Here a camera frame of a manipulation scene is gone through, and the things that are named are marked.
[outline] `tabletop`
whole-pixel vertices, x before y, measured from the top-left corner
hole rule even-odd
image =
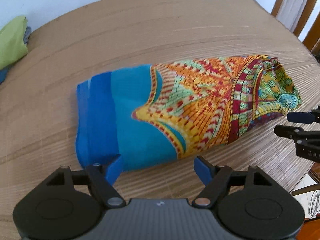
[[[254,0],[102,0],[37,29],[28,48],[0,86],[0,239],[19,238],[12,210],[40,181],[62,165],[81,169],[76,86],[92,75],[187,58],[267,54],[278,57],[299,89],[299,111],[320,101],[318,63]],[[295,155],[292,140],[275,136],[276,124],[288,122],[276,119],[203,156],[235,170],[257,165],[290,191],[312,162]],[[192,163],[189,157],[123,173],[115,187],[126,199],[192,199],[203,188]]]

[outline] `folded cloth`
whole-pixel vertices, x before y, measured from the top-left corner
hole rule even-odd
[[[7,76],[11,64],[28,53],[31,28],[25,16],[18,16],[0,30],[0,84]]]
[[[277,58],[184,60],[123,68],[77,87],[76,153],[85,167],[120,154],[124,171],[228,144],[301,104]]]

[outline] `silver screw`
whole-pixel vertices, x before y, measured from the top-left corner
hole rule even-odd
[[[209,206],[211,201],[210,199],[208,198],[205,198],[205,197],[200,197],[200,198],[197,198],[195,200],[195,203],[198,205],[198,206],[202,206],[202,207],[205,207],[205,206]]]
[[[108,199],[108,204],[113,207],[118,207],[123,203],[123,200],[119,197],[112,197]]]

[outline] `wood grain surface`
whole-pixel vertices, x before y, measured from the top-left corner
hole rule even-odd
[[[299,88],[300,111],[320,101],[318,63],[253,0],[102,0],[39,28],[28,47],[0,86],[0,239],[19,238],[12,210],[40,181],[62,165],[80,169],[76,85],[92,75],[143,63],[269,54]],[[203,156],[237,170],[260,166],[290,191],[312,162],[295,155],[293,141],[274,135],[276,124],[288,122],[277,119]],[[203,186],[192,162],[123,173],[115,187],[126,199],[193,198]]]

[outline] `orange object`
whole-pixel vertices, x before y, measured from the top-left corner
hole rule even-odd
[[[306,220],[297,235],[297,240],[320,240],[320,218]]]

